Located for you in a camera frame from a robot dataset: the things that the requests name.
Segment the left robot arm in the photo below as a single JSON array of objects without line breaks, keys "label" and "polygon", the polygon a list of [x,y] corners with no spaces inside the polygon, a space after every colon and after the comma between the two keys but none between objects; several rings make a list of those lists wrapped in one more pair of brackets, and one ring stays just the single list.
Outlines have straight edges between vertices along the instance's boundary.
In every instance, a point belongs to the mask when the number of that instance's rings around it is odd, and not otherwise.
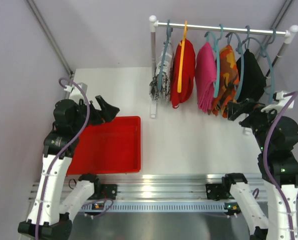
[{"label": "left robot arm", "polygon": [[60,100],[53,111],[52,130],[44,140],[42,171],[36,198],[18,232],[32,240],[66,240],[73,221],[88,199],[104,198],[103,185],[98,176],[83,174],[74,189],[61,201],[67,170],[71,165],[79,136],[89,126],[112,122],[120,109],[96,96],[100,109],[82,97],[78,101]]}]

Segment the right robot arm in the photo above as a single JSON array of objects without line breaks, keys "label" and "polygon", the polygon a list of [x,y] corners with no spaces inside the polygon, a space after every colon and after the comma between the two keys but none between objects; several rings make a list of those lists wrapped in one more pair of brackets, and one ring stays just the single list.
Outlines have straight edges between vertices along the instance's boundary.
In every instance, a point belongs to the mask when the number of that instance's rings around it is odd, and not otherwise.
[{"label": "right robot arm", "polygon": [[258,167],[267,193],[268,214],[262,211],[242,173],[222,177],[222,193],[237,202],[252,240],[298,239],[298,161],[292,153],[298,143],[298,124],[284,116],[293,100],[283,106],[264,105],[251,98],[228,103],[228,120],[248,114],[239,124],[252,130],[261,150]]}]

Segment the teal hanger of newspaper trousers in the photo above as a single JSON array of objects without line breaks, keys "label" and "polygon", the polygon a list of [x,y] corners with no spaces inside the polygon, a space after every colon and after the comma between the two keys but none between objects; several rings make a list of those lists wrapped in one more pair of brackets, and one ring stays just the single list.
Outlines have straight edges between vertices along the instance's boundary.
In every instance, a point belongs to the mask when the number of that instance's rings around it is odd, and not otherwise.
[{"label": "teal hanger of newspaper trousers", "polygon": [[163,54],[162,54],[162,59],[161,59],[161,64],[160,64],[160,71],[158,75],[158,81],[157,81],[157,88],[159,91],[162,90],[162,78],[163,78],[163,69],[164,69],[164,61],[166,58],[166,53],[167,49],[169,46],[171,34],[172,34],[173,28],[170,27],[170,20],[167,21],[167,28],[166,28],[166,40],[164,42],[164,49],[163,49]]}]

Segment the newspaper print trousers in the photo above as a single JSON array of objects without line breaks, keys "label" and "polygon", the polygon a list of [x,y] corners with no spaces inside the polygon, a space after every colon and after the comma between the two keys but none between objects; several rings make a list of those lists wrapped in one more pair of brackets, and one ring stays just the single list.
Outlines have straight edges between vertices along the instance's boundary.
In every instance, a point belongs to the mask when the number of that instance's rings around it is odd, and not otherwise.
[{"label": "newspaper print trousers", "polygon": [[[158,63],[155,68],[155,73],[152,78],[152,81],[149,84],[149,95],[151,100],[159,101],[164,100],[166,102],[170,101],[171,94],[171,75],[173,72],[173,61],[174,61],[174,51],[171,41],[167,45],[167,50],[165,54],[165,59],[162,64],[162,57],[164,53],[164,47],[161,51],[161,54],[158,58]],[[161,79],[161,90],[158,90],[158,81],[160,70],[162,70],[162,79]]]}]

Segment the red trousers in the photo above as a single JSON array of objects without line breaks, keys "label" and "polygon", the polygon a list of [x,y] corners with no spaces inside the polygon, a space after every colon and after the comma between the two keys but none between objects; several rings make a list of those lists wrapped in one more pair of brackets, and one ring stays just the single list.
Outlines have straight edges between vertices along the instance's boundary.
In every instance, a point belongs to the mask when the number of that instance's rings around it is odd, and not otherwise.
[{"label": "red trousers", "polygon": [[173,66],[173,76],[171,80],[170,101],[174,109],[177,109],[179,107],[179,104],[186,102],[191,97],[194,87],[196,57],[192,43],[186,39],[182,68],[182,89],[180,93],[177,92],[182,47],[181,43],[182,42],[178,44],[176,49]]}]

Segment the orange plastic hanger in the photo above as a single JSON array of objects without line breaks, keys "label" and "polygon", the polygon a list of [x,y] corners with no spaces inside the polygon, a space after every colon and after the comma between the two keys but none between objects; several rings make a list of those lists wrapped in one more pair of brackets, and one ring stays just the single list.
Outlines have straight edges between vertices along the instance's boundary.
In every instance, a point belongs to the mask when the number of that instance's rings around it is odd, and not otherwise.
[{"label": "orange plastic hanger", "polygon": [[183,37],[182,37],[182,41],[181,41],[181,54],[180,54],[180,62],[179,62],[177,93],[182,92],[182,72],[183,72],[183,61],[184,61],[187,30],[188,30],[187,29],[187,21],[185,21],[184,32],[183,32]]}]

